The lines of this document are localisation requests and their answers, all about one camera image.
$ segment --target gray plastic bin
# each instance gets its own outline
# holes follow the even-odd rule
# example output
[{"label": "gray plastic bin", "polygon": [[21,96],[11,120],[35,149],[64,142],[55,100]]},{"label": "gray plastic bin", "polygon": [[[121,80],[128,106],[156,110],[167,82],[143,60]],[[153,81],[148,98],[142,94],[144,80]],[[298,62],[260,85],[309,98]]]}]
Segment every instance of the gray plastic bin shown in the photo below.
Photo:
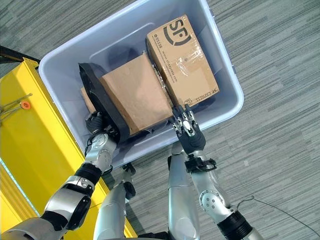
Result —
[{"label": "gray plastic bin", "polygon": [[[85,126],[89,112],[80,92],[83,84],[78,63],[92,62],[111,71],[146,50],[145,39],[151,30],[183,14],[188,16],[220,88],[215,102],[196,113],[200,128],[239,112],[243,92],[206,0],[138,0],[49,52],[40,62],[40,76],[82,151],[89,137]],[[117,149],[113,167],[177,140],[167,125]]]}]

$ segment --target cardboard box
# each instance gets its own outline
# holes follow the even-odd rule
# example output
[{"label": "cardboard box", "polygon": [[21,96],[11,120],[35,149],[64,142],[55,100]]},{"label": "cardboard box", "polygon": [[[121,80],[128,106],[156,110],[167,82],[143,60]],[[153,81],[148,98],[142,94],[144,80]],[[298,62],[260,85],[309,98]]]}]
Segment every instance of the cardboard box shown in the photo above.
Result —
[{"label": "cardboard box", "polygon": [[96,111],[96,108],[95,108],[95,106],[92,104],[92,102],[91,102],[91,100],[90,100],[90,98],[89,98],[89,96],[88,96],[88,94],[87,94],[87,92],[86,92],[86,89],[85,89],[84,87],[82,87],[82,88],[80,89],[80,91],[81,91],[81,95],[82,95],[82,97],[83,97],[83,99],[84,99],[85,105],[86,105],[86,107],[88,108],[89,112],[90,112],[91,114],[94,113],[94,112]]},{"label": "cardboard box", "polygon": [[172,116],[171,105],[146,53],[100,78],[133,135]]},{"label": "cardboard box", "polygon": [[150,32],[147,47],[175,105],[193,106],[219,92],[186,15]]}]

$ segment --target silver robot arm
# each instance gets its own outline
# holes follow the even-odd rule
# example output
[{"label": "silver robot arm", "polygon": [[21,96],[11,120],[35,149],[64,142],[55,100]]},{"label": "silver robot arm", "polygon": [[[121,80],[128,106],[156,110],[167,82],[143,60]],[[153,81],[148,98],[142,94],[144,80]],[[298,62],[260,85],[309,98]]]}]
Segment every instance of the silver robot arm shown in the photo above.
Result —
[{"label": "silver robot arm", "polygon": [[41,217],[29,218],[1,236],[3,240],[59,240],[79,228],[87,215],[91,196],[102,173],[111,170],[116,143],[106,133],[92,139],[84,163],[49,199]]},{"label": "silver robot arm", "polygon": [[173,109],[176,121],[173,128],[185,153],[185,167],[191,174],[197,189],[201,208],[217,224],[227,240],[263,240],[257,230],[250,226],[237,208],[229,202],[226,192],[218,184],[216,162],[204,153],[206,139],[200,131],[191,108],[179,106]]}]

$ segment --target cable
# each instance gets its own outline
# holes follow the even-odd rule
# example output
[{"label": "cable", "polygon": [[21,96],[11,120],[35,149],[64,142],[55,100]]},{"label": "cable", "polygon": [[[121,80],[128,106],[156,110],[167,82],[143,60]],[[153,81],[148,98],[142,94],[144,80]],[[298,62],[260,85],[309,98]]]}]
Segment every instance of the cable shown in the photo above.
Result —
[{"label": "cable", "polygon": [[243,202],[246,202],[246,201],[251,201],[251,200],[255,200],[255,201],[259,202],[259,203],[268,205],[268,206],[270,206],[270,207],[272,207],[272,208],[275,208],[275,209],[279,210],[280,212],[282,212],[282,213],[284,213],[284,214],[287,214],[288,216],[290,216],[290,217],[293,218],[294,220],[298,221],[299,223],[301,223],[302,225],[304,225],[305,227],[307,227],[308,229],[310,229],[310,230],[311,230],[312,232],[314,232],[318,237],[320,237],[319,233],[317,233],[314,229],[312,229],[311,227],[309,227],[307,224],[305,224],[305,223],[303,223],[302,221],[296,219],[294,216],[290,215],[289,213],[281,210],[280,208],[278,208],[278,207],[276,207],[276,206],[273,206],[273,205],[271,205],[271,204],[269,204],[269,203],[266,203],[266,202],[264,202],[264,201],[260,201],[260,200],[258,200],[258,199],[255,199],[255,196],[253,196],[253,195],[251,196],[251,198],[241,200],[241,201],[238,203],[238,205],[236,206],[236,208],[239,209],[240,204],[242,204]]}]

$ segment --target black strap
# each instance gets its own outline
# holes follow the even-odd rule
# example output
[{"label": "black strap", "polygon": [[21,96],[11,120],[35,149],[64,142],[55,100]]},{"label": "black strap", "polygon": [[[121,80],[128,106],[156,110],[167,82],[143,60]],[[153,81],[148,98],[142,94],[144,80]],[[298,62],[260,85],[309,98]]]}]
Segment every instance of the black strap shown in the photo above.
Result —
[{"label": "black strap", "polygon": [[210,172],[217,168],[217,163],[212,158],[202,161],[200,157],[195,157],[193,154],[190,154],[188,158],[189,160],[184,163],[188,173]]}]

